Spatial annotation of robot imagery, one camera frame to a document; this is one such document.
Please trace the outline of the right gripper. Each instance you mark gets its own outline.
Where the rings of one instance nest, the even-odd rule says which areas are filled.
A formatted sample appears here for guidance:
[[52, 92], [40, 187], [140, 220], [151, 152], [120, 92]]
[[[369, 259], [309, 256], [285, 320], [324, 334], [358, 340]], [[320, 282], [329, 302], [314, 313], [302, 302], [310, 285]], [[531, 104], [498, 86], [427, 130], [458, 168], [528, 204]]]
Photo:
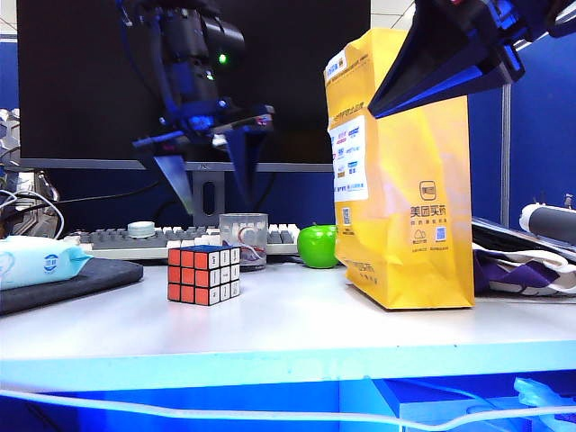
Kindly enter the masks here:
[[525, 69], [511, 45], [575, 33], [574, 1], [417, 1], [415, 6], [400, 52], [368, 105], [375, 118], [512, 84]]

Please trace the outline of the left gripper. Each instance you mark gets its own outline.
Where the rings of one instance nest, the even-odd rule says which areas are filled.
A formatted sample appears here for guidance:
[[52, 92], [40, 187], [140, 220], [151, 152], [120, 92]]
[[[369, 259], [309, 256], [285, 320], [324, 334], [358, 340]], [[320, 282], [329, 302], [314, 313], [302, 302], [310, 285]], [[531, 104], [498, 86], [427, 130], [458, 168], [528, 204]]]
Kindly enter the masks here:
[[165, 116], [167, 131], [136, 139], [134, 150], [151, 155], [160, 173], [189, 215], [194, 214], [185, 156], [196, 147], [228, 151], [239, 192], [255, 204], [255, 181], [261, 137], [273, 129], [275, 108], [266, 103], [241, 108], [228, 97], [186, 103]]

